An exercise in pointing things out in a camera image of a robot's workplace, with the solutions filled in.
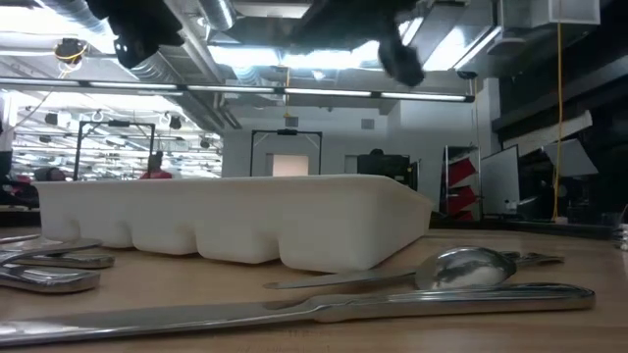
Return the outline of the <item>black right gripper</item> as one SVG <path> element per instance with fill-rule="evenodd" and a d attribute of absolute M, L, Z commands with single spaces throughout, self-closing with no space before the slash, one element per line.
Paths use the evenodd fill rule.
<path fill-rule="evenodd" d="M 288 35 L 292 47 L 354 49 L 379 40 L 378 56 L 387 75 L 407 87 L 425 73 L 414 47 L 404 45 L 395 23 L 395 0 L 315 0 Z"/>

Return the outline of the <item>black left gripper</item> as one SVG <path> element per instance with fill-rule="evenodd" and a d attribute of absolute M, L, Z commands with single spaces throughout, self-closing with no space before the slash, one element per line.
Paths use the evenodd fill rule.
<path fill-rule="evenodd" d="M 132 69 L 154 55 L 159 45 L 181 46 L 181 22 L 164 0 L 85 0 L 91 13 L 106 20 L 116 35 L 119 63 Z"/>

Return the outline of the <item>white plastic cutlery tray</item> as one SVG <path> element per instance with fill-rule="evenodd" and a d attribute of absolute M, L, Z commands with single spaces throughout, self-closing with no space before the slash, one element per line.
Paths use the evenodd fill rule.
<path fill-rule="evenodd" d="M 303 271 L 370 269 L 422 237 L 432 201 L 385 176 L 41 182 L 42 235 Z"/>

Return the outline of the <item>long ceiling light bar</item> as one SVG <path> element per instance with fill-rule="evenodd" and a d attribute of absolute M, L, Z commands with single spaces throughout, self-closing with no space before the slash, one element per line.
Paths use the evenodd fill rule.
<path fill-rule="evenodd" d="M 263 94 L 263 95 L 308 95 L 329 96 L 341 98 L 365 98 L 408 101 L 434 101 L 453 103 L 472 103 L 474 95 L 440 94 L 427 92 L 389 92 L 372 90 L 321 89 L 278 86 L 240 86 L 217 84 L 182 84 L 182 83 L 154 83 L 154 82 L 123 82 L 97 81 L 81 79 L 32 78 L 0 76 L 1 88 L 23 90 L 39 90 L 41 88 L 60 88 L 68 91 L 81 90 L 122 90 L 131 92 L 146 92 L 153 95 L 178 95 L 179 93 L 211 92 L 235 94 Z"/>

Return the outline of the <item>black monitor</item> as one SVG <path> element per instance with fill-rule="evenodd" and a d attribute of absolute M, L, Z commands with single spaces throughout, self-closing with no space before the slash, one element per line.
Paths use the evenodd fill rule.
<path fill-rule="evenodd" d="M 373 149 L 369 154 L 357 156 L 357 172 L 361 175 L 389 177 L 411 189 L 418 190 L 418 163 L 409 156 L 386 154 Z"/>

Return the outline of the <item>person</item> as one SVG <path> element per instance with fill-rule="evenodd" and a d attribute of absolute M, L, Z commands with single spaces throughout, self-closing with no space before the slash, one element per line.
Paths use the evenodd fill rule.
<path fill-rule="evenodd" d="M 162 169 L 163 152 L 157 151 L 148 158 L 147 171 L 140 177 L 141 179 L 157 178 L 170 179 L 173 175 Z"/>
<path fill-rule="evenodd" d="M 65 181 L 66 175 L 56 167 L 39 168 L 33 173 L 36 181 Z"/>

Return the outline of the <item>shelf with red bins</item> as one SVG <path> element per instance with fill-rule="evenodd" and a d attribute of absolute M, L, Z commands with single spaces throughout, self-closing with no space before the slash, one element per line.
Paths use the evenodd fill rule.
<path fill-rule="evenodd" d="M 453 221 L 475 221 L 480 206 L 479 148 L 446 145 L 443 152 L 440 212 Z"/>

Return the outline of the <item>white board panel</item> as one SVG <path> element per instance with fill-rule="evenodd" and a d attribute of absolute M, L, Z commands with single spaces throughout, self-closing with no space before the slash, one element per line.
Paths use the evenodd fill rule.
<path fill-rule="evenodd" d="M 481 160 L 483 214 L 514 215 L 520 201 L 518 147 L 511 146 Z"/>

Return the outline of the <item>white ceiling cabinet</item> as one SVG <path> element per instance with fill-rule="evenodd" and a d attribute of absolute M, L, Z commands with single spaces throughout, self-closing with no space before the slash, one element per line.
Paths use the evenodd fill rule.
<path fill-rule="evenodd" d="M 599 25 L 600 0 L 498 0 L 507 27 L 548 24 Z"/>

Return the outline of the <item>white slanted panel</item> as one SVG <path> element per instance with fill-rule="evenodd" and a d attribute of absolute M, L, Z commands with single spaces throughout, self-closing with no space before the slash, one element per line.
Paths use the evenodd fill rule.
<path fill-rule="evenodd" d="M 592 176 L 599 172 L 577 138 L 546 145 L 542 150 L 551 163 L 559 167 L 562 177 Z"/>

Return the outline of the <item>black metal frame stand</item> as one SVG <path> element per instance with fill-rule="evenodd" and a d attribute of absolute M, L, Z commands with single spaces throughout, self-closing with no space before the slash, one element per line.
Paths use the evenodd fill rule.
<path fill-rule="evenodd" d="M 103 122 L 95 122 L 95 121 L 79 121 L 78 122 L 78 136 L 77 136 L 77 144 L 76 144 L 76 154 L 75 154 L 75 163 L 74 163 L 74 171 L 73 171 L 73 181 L 79 180 L 79 162 L 80 162 L 80 153 L 82 147 L 82 141 L 88 137 L 97 127 L 103 125 Z M 149 155 L 153 154 L 154 150 L 154 140 L 155 140 L 155 131 L 156 125 L 153 123 L 136 123 L 136 122 L 128 122 L 128 121 L 120 121 L 113 120 L 106 123 L 106 126 L 109 127 L 124 127 L 128 128 L 131 126 L 137 127 L 140 131 L 142 128 L 149 127 L 150 128 L 150 137 L 149 137 Z"/>

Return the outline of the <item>silver round air duct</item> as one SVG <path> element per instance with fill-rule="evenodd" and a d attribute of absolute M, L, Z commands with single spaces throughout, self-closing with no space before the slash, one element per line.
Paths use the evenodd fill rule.
<path fill-rule="evenodd" d="M 198 0 L 207 24 L 214 30 L 229 30 L 236 23 L 237 12 L 231 0 Z"/>

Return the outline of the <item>rectangular wall screen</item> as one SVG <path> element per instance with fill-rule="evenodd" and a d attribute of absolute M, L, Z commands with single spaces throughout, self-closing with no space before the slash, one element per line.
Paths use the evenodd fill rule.
<path fill-rule="evenodd" d="M 306 155 L 272 156 L 273 177 L 301 177 L 309 175 L 309 157 Z"/>

